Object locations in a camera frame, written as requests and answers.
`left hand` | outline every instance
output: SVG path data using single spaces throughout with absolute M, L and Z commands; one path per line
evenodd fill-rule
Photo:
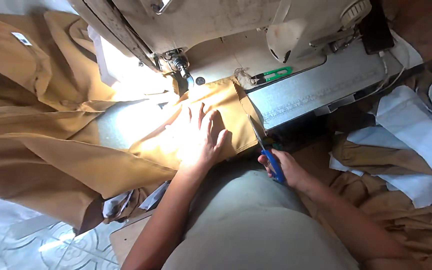
M 219 132 L 216 142 L 211 137 L 213 119 L 217 110 L 205 114 L 204 103 L 196 105 L 193 109 L 183 108 L 181 117 L 187 123 L 184 130 L 183 144 L 177 156 L 181 159 L 180 169 L 197 170 L 206 173 L 214 165 L 221 146 L 228 131 Z

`cable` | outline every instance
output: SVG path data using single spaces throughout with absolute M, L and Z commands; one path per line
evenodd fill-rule
M 406 47 L 406 45 L 404 45 L 404 44 L 401 44 L 403 47 L 404 47 L 404 49 L 405 49 L 405 51 L 406 51 L 406 54 L 407 54 L 407 66 L 409 66 L 410 65 L 410 51 L 408 50 L 408 47 Z M 372 93 L 370 93 L 369 95 L 366 95 L 366 96 L 371 96 L 371 95 L 373 95 L 373 94 L 375 94 L 375 93 L 377 93 L 377 92 L 379 92 L 379 91 L 384 91 L 384 90 L 386 90 L 386 89 L 388 89 L 388 88 L 390 88 L 390 87 L 392 87 L 397 81 L 398 81 L 398 79 L 399 79 L 399 77 L 401 77 L 401 75 L 403 74 L 403 72 L 407 69 L 407 66 L 405 66 L 403 63 L 401 63 L 401 61 L 391 52 L 391 51 L 389 51 L 389 53 L 393 56 L 393 58 L 395 58 L 396 59 L 396 61 L 398 61 L 398 63 L 402 66 L 402 68 L 401 68 L 401 71 L 399 71 L 399 74 L 398 74 L 398 76 L 396 76 L 396 78 L 393 80 L 393 82 L 392 83 L 390 83 L 388 86 L 386 86 L 385 88 L 383 88 L 383 86 L 387 83 L 387 81 L 389 80 L 389 74 L 388 74 L 388 66 L 387 66 L 387 63 L 386 63 L 386 61 L 385 61 L 385 59 L 383 58 L 384 57 L 384 55 L 385 55 L 385 53 L 383 52 L 383 51 L 381 51 L 381 52 L 379 52 L 379 57 L 381 58 L 381 60 L 382 60 L 382 64 L 384 65 L 384 74 L 386 74 L 386 79 L 384 80 L 384 81 L 382 81 L 381 82 L 381 84 L 378 86 L 378 88 L 376 88 L 376 90 L 374 90 Z

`right hand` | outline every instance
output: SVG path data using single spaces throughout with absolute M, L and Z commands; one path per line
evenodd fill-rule
M 288 186 L 305 192 L 314 186 L 318 180 L 303 169 L 288 152 L 270 149 L 276 161 L 284 173 Z M 271 176 L 270 163 L 265 155 L 258 157 L 258 162 L 264 165 L 269 177 Z

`khaki fabric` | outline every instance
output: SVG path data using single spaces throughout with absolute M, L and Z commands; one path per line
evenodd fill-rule
M 359 145 L 337 136 L 333 157 L 341 164 L 370 175 L 432 175 L 428 163 L 414 150 Z
M 62 220 L 79 233 L 103 220 L 104 199 L 135 189 L 135 210 L 177 171 L 179 160 L 160 151 L 174 147 L 164 127 L 183 106 L 199 101 L 219 109 L 218 125 L 230 131 L 219 160 L 257 143 L 246 116 L 257 119 L 255 110 L 230 78 L 167 105 L 155 119 L 163 129 L 136 142 L 131 151 L 97 145 L 93 120 L 128 99 L 100 81 L 91 44 L 85 42 L 86 26 L 79 16 L 63 12 L 0 14 L 0 198 Z
M 249 114 L 260 125 L 255 110 L 250 107 L 249 98 L 243 94 L 244 90 L 232 79 L 222 79 L 184 93 L 177 103 L 168 108 L 167 120 L 153 132 L 135 142 L 129 152 L 134 155 L 177 170 L 180 159 L 177 157 L 179 138 L 185 136 L 185 131 L 179 128 L 179 114 L 183 107 L 202 102 L 203 111 L 219 110 L 219 115 L 213 121 L 213 129 L 219 131 L 227 129 L 228 136 L 219 153 L 217 162 L 235 156 L 257 144 L 255 132 L 246 116 Z
M 384 227 L 410 250 L 424 269 L 432 270 L 432 205 L 415 209 L 411 199 L 400 191 L 388 191 L 386 181 L 379 177 L 329 169 L 327 153 L 330 150 L 329 138 L 321 138 L 292 156 L 305 170 Z M 371 164 L 370 156 L 365 155 L 365 158 Z M 378 159 L 376 155 L 375 163 L 379 162 Z M 316 205 L 305 195 L 300 197 L 310 216 L 336 236 Z
M 432 270 L 432 205 L 415 209 L 405 194 L 387 191 L 384 180 L 368 174 L 360 177 L 345 172 L 331 188 L 381 224 L 425 269 Z M 316 217 L 327 226 L 320 213 Z

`scissors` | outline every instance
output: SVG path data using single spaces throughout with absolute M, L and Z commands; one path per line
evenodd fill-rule
M 261 140 L 261 137 L 259 136 L 258 132 L 256 131 L 255 124 L 253 124 L 253 121 L 251 120 L 251 117 L 248 115 L 249 122 L 251 123 L 252 129 L 254 131 L 254 134 L 256 135 L 256 139 L 258 139 L 259 145 L 261 146 L 261 154 L 266 156 L 269 160 L 269 170 L 271 172 L 271 177 L 274 177 L 276 181 L 280 184 L 284 184 L 285 178 L 283 174 L 283 170 L 281 170 L 281 167 L 279 167 L 278 162 L 276 161 L 275 157 L 269 150 L 266 150 L 263 146 L 263 142 Z

